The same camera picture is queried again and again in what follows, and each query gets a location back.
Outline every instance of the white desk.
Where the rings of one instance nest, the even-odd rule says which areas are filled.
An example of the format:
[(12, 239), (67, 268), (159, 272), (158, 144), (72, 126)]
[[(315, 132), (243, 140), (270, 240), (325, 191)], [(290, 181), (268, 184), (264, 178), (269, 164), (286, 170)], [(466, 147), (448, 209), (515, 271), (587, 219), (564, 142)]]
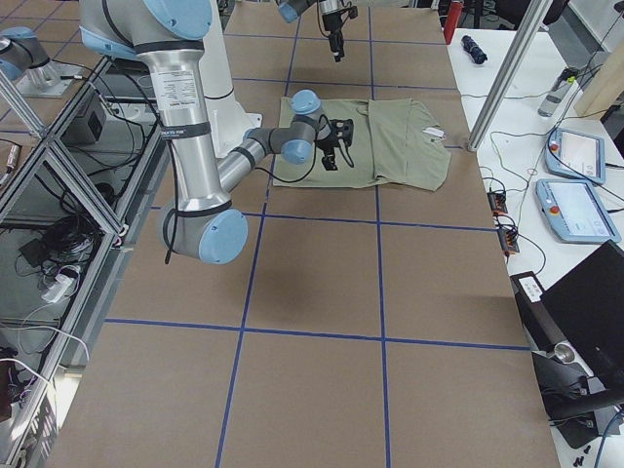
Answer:
[[(485, 64), (476, 65), (463, 51), (461, 38), (465, 34), (471, 36), (487, 54)], [(485, 98), (480, 96), (488, 93), (511, 45), (514, 34), (515, 32), (513, 31), (457, 29), (452, 43), (448, 46), (448, 54), (450, 55), (459, 92), (462, 95), (478, 96), (464, 96), (462, 98), (466, 119), (471, 129), (485, 102)], [(582, 66), (584, 63), (571, 63), (570, 65)], [(552, 83), (565, 66), (566, 63), (550, 36), (545, 32), (539, 32), (506, 96), (535, 96), (544, 93), (552, 86)], [(568, 92), (566, 100), (559, 106), (555, 115), (550, 118), (543, 118), (537, 114), (537, 107), (544, 97), (504, 99), (496, 118), (488, 129), (487, 138), (484, 139), (477, 153), (479, 164), (482, 167), (490, 168), (493, 171), (493, 176), (501, 180), (507, 189), (525, 188), (526, 184), (521, 179), (502, 169), (498, 156), (490, 142), (490, 134), (492, 132), (506, 132), (514, 135), (526, 133), (546, 134), (560, 118), (566, 108), (567, 101), (574, 95), (576, 90), (577, 87), (574, 85), (572, 90)], [(575, 99), (580, 98), (580, 95), (581, 93), (579, 92)], [(573, 107), (570, 108), (566, 116), (576, 116)], [(603, 137), (606, 160), (619, 165), (623, 164), (622, 157), (599, 120), (568, 119), (563, 121), (562, 127)], [(520, 218), (520, 233), (538, 244), (546, 253), (546, 266), (539, 275), (539, 280), (545, 288), (549, 288), (598, 246), (562, 243), (550, 230), (543, 214), (540, 212), (535, 195), (535, 182), (541, 178), (558, 178), (546, 171), (545, 162), (543, 158), (540, 158), (546, 136), (511, 137), (494, 134), (493, 137), (506, 168), (526, 178), (529, 178), (533, 168), (536, 169), (536, 172), (530, 178), (530, 185), (522, 207), (522, 218), (520, 218), (522, 193), (508, 192), (507, 208), (510, 212), (510, 217), (516, 220), (516, 222)], [(491, 176), (487, 169), (482, 169), (482, 174), (483, 176)], [(624, 196), (624, 171), (607, 170), (606, 177), (605, 186), (615, 193)], [(490, 181), (486, 180), (486, 187), (489, 187), (489, 185)], [(492, 188), (496, 189), (499, 186), (494, 182)], [(607, 209), (622, 208), (624, 206), (603, 190), (598, 189), (598, 193)], [(620, 233), (624, 233), (624, 212), (622, 214), (614, 214), (612, 219)], [(524, 239), (519, 240), (519, 247), (521, 252), (512, 255), (509, 259), (507, 265), (509, 274), (513, 275), (528, 270), (537, 271), (542, 263), (542, 255), (539, 250)], [(578, 450), (571, 449), (559, 431), (553, 429), (552, 432), (562, 467), (567, 468), (571, 466), (576, 457), (580, 455), (585, 456), (583, 466), (593, 466), (600, 440), (592, 443), (590, 454), (585, 454), (582, 452), (583, 448)], [(600, 468), (620, 468), (623, 463), (622, 460), (624, 460), (624, 436), (609, 437), (605, 444)]]

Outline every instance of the black monitor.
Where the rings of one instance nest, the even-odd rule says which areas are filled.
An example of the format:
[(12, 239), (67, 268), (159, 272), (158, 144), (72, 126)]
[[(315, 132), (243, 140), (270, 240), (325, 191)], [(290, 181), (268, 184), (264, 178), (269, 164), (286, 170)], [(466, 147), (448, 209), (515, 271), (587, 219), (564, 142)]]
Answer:
[(607, 241), (541, 300), (604, 387), (624, 389), (624, 252)]

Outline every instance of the white plug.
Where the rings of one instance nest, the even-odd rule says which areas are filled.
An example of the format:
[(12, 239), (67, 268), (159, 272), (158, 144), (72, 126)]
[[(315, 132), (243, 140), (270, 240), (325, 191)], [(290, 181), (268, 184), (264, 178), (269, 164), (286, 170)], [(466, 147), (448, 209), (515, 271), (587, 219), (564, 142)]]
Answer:
[(63, 266), (58, 271), (55, 281), (41, 294), (41, 298), (50, 304), (59, 302), (79, 277), (79, 266)]

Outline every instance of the blue cap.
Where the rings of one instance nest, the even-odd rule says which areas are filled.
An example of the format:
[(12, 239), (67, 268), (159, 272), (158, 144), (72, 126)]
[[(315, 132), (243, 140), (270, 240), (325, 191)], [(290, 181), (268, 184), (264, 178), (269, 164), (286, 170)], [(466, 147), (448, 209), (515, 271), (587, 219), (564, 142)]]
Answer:
[(9, 27), (4, 31), (0, 31), (0, 34), (8, 37), (9, 39), (32, 39), (36, 38), (32, 29), (26, 26)]
[(143, 0), (143, 3), (158, 22), (182, 39), (198, 41), (211, 28), (213, 8), (208, 0)]
[(280, 12), (280, 15), (282, 15), (285, 22), (293, 22), (299, 18), (299, 15), (290, 3), (282, 3), (279, 7), (277, 7), (277, 10)]
[(110, 39), (95, 34), (94, 32), (80, 26), (82, 42), (92, 51), (96, 51), (103, 56), (118, 57), (120, 59), (137, 60), (137, 54), (124, 44), (120, 44)]
[(223, 265), (236, 258), (247, 243), (249, 226), (238, 210), (219, 213), (208, 223), (199, 241), (199, 258)]
[(321, 107), (321, 100), (310, 90), (301, 90), (292, 97), (291, 108), (295, 114), (307, 115)]
[(305, 139), (291, 139), (282, 145), (280, 152), (289, 163), (303, 164), (312, 153), (312, 143)]
[(4, 71), (4, 74), (7, 75), (11, 81), (15, 81), (21, 77), (24, 70), (20, 70), (15, 65), (6, 60), (0, 60), (0, 70)]

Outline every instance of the garment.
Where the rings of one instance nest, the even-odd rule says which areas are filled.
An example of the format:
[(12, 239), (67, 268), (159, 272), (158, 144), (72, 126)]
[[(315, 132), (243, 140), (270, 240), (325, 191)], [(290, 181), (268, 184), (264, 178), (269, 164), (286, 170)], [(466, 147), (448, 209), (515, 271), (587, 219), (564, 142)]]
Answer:
[[(438, 137), (423, 132), (439, 127), (427, 108), (413, 99), (365, 100), (329, 99), (323, 107), (330, 119), (353, 119), (353, 145), (349, 153), (355, 168), (349, 168), (336, 149), (338, 171), (325, 171), (323, 153), (317, 151), (316, 164), (304, 180), (274, 185), (299, 187), (362, 188), (396, 182), (436, 190), (447, 178), (450, 153)], [(280, 126), (293, 117), (290, 101), (283, 97)], [(277, 158), (275, 175), (285, 180), (300, 178), (312, 164), (295, 166)]]

